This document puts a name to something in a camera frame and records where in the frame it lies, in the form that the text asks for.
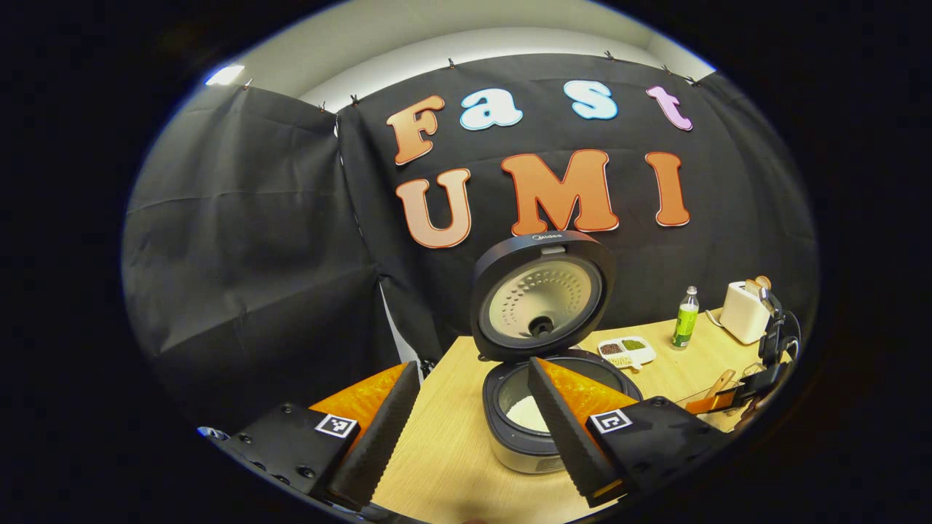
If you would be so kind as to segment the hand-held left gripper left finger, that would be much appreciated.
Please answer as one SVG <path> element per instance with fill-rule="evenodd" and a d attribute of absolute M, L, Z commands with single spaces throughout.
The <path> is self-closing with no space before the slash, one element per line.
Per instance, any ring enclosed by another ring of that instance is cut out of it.
<path fill-rule="evenodd" d="M 317 401 L 284 402 L 218 446 L 247 468 L 300 494 L 358 511 L 370 504 L 420 389 L 403 362 Z"/>

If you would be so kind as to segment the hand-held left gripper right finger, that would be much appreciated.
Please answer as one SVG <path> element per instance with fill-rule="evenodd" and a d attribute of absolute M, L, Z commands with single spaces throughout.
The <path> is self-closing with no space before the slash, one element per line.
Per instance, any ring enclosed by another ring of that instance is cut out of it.
<path fill-rule="evenodd" d="M 527 386 L 590 507 L 667 488 L 729 441 L 663 396 L 635 401 L 549 360 L 530 359 Z"/>

